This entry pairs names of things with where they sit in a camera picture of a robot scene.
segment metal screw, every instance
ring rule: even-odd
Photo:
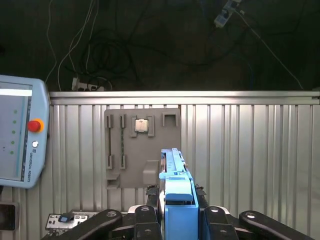
[[[256,215],[254,215],[252,212],[247,212],[245,214],[246,217],[250,218],[250,219],[254,219],[256,217]]]
[[[109,217],[109,218],[112,218],[112,217],[117,216],[117,213],[116,213],[115,211],[110,211],[110,212],[108,212],[108,213],[106,214],[106,216]]]
[[[214,213],[219,212],[219,208],[217,208],[215,206],[211,207],[210,210],[211,210],[211,212],[214,212]]]

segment corrugated metal wall panel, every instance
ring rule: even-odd
[[[51,106],[45,169],[30,190],[4,189],[2,201],[20,203],[20,228],[0,234],[0,240],[43,237],[50,213],[125,211],[143,204],[143,188],[106,189],[104,111],[163,107],[181,110],[182,152],[210,204],[225,206],[235,216],[254,209],[320,236],[319,105],[91,101],[64,105],[59,99]]]

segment white cable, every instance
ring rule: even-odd
[[[282,67],[284,67],[285,70],[287,70],[287,72],[297,81],[297,83],[299,84],[300,88],[303,90],[304,88],[302,87],[299,79],[283,64],[283,62],[277,57],[277,55],[271,50],[271,48],[268,46],[268,44],[259,36],[259,34],[253,30],[253,28],[249,25],[249,23],[245,20],[245,18],[243,17],[244,12],[241,11],[234,11],[236,14],[239,15],[239,17],[243,20],[243,22],[250,28],[250,30],[254,33],[254,35],[256,35],[260,41],[265,45],[265,47],[270,51],[270,53],[275,57],[275,59],[278,60],[278,62],[282,65]]]
[[[72,47],[72,48],[69,48],[69,52],[64,56],[64,58],[61,60],[59,66],[58,66],[58,73],[57,73],[57,78],[58,78],[58,86],[59,86],[59,90],[61,90],[61,86],[60,86],[60,68],[61,68],[61,65],[62,63],[64,62],[64,60],[70,55],[70,53],[76,48],[76,46],[79,44],[80,40],[81,40],[81,37],[84,33],[84,30],[85,30],[85,26],[86,24],[88,23],[89,21],[89,18],[90,18],[90,15],[91,15],[91,12],[92,12],[92,4],[93,4],[94,0],[91,0],[91,3],[90,3],[90,6],[89,6],[89,9],[88,9],[88,12],[87,12],[87,15],[86,15],[86,18],[85,18],[85,21],[84,21],[84,25],[83,27],[80,29],[80,31],[74,36],[72,42],[71,42],[71,45],[73,44],[73,41],[74,39],[77,37],[78,34],[80,34],[77,42],[75,43],[75,45]]]
[[[82,26],[82,27],[80,28],[80,30],[76,33],[76,35],[73,37],[73,39],[72,39],[72,41],[71,41],[71,43],[70,43],[70,46],[69,46],[68,56],[69,56],[69,59],[70,59],[70,62],[71,62],[72,68],[73,68],[73,72],[76,74],[76,78],[77,78],[77,79],[79,78],[79,75],[78,75],[78,72],[77,72],[77,70],[76,70],[74,61],[72,60],[72,57],[71,57],[71,49],[72,49],[72,45],[74,44],[75,39],[77,38],[77,36],[78,36],[79,34],[81,34],[82,30],[86,27],[87,23],[89,22],[95,4],[96,4],[96,1],[91,0],[91,4],[90,4],[90,6],[89,6],[89,11],[90,11],[90,13],[89,13],[89,15],[86,16],[86,19],[85,19],[85,22],[84,22],[83,26]]]
[[[90,37],[89,37],[89,41],[91,40],[92,34],[94,32],[94,28],[95,28],[95,24],[96,24],[96,20],[97,20],[97,16],[99,13],[99,0],[96,0],[96,13],[93,19],[93,23],[92,23],[92,28],[91,28],[91,32],[90,32]],[[89,57],[90,57],[90,43],[88,44],[88,56],[86,57],[86,62],[85,62],[85,70],[87,71],[88,69],[88,61],[89,61]]]
[[[50,30],[50,26],[51,26],[51,4],[52,4],[53,0],[50,0],[49,2],[49,7],[48,7],[48,12],[49,12],[49,22],[48,22],[48,27],[46,29],[46,39],[48,40],[48,43],[49,43],[49,46],[50,46],[50,49],[51,49],[51,52],[53,53],[53,57],[54,57],[54,65],[53,67],[51,68],[51,70],[49,71],[48,75],[46,76],[46,79],[45,79],[45,83],[47,83],[51,73],[55,70],[56,66],[57,66],[57,57],[56,57],[56,53],[55,53],[55,50],[54,48],[52,47],[52,44],[51,44],[51,41],[50,41],[50,38],[49,38],[49,30]]]
[[[97,78],[97,79],[102,79],[102,80],[105,80],[106,82],[108,82],[108,84],[110,85],[110,91],[112,91],[112,84],[111,84],[111,82],[110,82],[108,79],[106,79],[106,78],[103,77],[103,76],[97,76],[96,78]]]

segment black cable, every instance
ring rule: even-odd
[[[5,54],[5,48],[0,45],[0,56]]]
[[[89,91],[95,92],[95,91],[97,91],[100,87],[107,88],[107,86],[104,86],[104,84],[101,84],[101,81],[104,82],[104,83],[106,83],[106,80],[105,80],[105,79],[107,79],[107,81],[109,81],[109,83],[111,84],[111,81],[112,81],[112,80],[119,80],[119,79],[125,79],[125,78],[126,78],[125,76],[114,76],[114,77],[106,78],[106,77],[104,77],[104,76],[95,75],[95,76],[92,76],[92,77],[88,80],[88,82],[87,82],[87,84],[86,84],[86,87],[87,87],[87,89],[88,89]],[[89,84],[91,84],[93,80],[96,80],[96,81],[97,81],[97,85],[96,85],[96,88],[95,88],[94,90],[92,90],[92,89],[89,88]]]
[[[175,56],[168,54],[164,50],[157,49],[153,46],[132,43],[133,36],[135,35],[140,22],[144,18],[150,3],[151,3],[151,0],[148,0],[147,3],[145,4],[127,40],[124,40],[118,32],[118,20],[117,20],[118,13],[115,13],[114,15],[115,30],[112,30],[109,28],[103,28],[96,31],[91,36],[91,39],[89,40],[85,49],[83,50],[80,57],[80,61],[79,61],[79,66],[81,70],[80,74],[90,77],[87,83],[88,86],[90,82],[98,79],[99,77],[103,77],[110,80],[109,77],[103,76],[104,75],[103,72],[112,74],[113,76],[111,77],[111,79],[115,80],[115,79],[125,79],[126,77],[124,75],[129,70],[133,72],[136,82],[138,84],[141,84],[142,82],[139,78],[138,71],[136,69],[136,65],[134,63],[133,56],[131,54],[129,47],[145,49],[148,51],[158,53],[172,60],[173,62],[176,62],[184,66],[203,67],[203,66],[211,65],[212,63],[216,61],[220,61],[226,56],[228,56],[238,45],[241,44],[242,40],[244,39],[247,33],[247,29],[244,29],[244,31],[240,34],[240,36],[233,41],[233,45],[226,52],[224,52],[219,56],[212,57],[209,61],[200,62],[200,63],[186,62]],[[118,11],[118,3],[115,3],[115,10]],[[87,56],[88,56],[89,47],[91,50],[90,51],[91,61],[90,61],[90,65],[87,66]]]
[[[131,42],[134,34],[136,33],[136,31],[137,31],[137,29],[138,29],[138,26],[139,26],[139,24],[140,24],[140,22],[141,22],[141,20],[144,18],[145,14],[146,14],[146,12],[147,12],[147,10],[148,10],[148,8],[149,8],[150,3],[151,3],[151,0],[147,0],[146,4],[145,4],[145,6],[144,6],[144,9],[143,9],[142,12],[140,13],[139,18],[138,18],[138,20],[135,22],[135,25],[134,25],[134,27],[133,27],[133,30],[131,31],[131,33],[130,33],[128,39],[127,39],[127,42],[128,42],[128,43]]]
[[[201,11],[201,9],[199,8],[196,8],[195,9],[195,6],[193,5],[192,7],[190,7],[189,5],[171,5],[170,8],[165,8],[165,10],[161,9],[161,10],[156,10],[154,12],[151,12],[150,14],[146,15],[143,17],[143,21],[145,20],[149,20],[149,19],[152,19],[152,18],[156,18],[156,17],[159,17],[161,15],[167,15],[168,13],[170,13],[170,11],[173,11],[173,12],[185,12],[185,11]]]
[[[251,2],[252,0],[242,0],[241,2],[240,2],[240,4],[245,4],[245,3],[248,3],[248,2]]]
[[[306,9],[306,5],[308,3],[308,0],[304,0],[303,1],[303,4],[302,4],[302,7],[300,9],[300,12],[298,14],[298,18],[297,18],[297,21],[293,27],[292,30],[289,30],[289,31],[279,31],[279,32],[263,32],[263,35],[267,35],[267,36],[280,36],[280,35],[293,35],[299,28],[300,26],[300,23],[304,17],[304,12],[305,12],[305,9]],[[247,16],[247,18],[251,19],[252,21],[254,21],[254,23],[256,24],[257,28],[259,28],[260,30],[263,28],[259,22],[249,13],[245,13],[245,15]]]
[[[236,23],[227,23],[224,27],[225,27],[225,32],[226,32],[226,35],[228,36],[228,38],[232,41],[232,42],[235,42],[235,40],[234,40],[234,37],[232,37],[231,36],[231,32],[232,31],[230,31],[230,28],[231,28],[231,26],[236,26],[236,27],[240,27],[241,29],[243,29],[243,30],[248,30],[248,27],[246,27],[246,26],[243,26],[243,25],[239,25],[239,24],[236,24]],[[259,44],[259,40],[256,38],[256,37],[254,37],[254,36],[252,36],[252,42],[249,42],[249,43],[247,43],[247,42],[239,42],[238,43],[238,45],[240,45],[240,46],[245,46],[245,47],[258,47],[258,44]]]
[[[303,18],[307,3],[308,3],[308,0],[304,0],[303,1],[300,13],[298,15],[299,17],[298,17],[298,19],[296,21],[296,24],[295,24],[294,28],[291,31],[268,33],[268,35],[277,36],[277,35],[291,35],[291,34],[294,34],[298,30],[298,28],[300,26],[300,23],[301,23],[301,20]]]

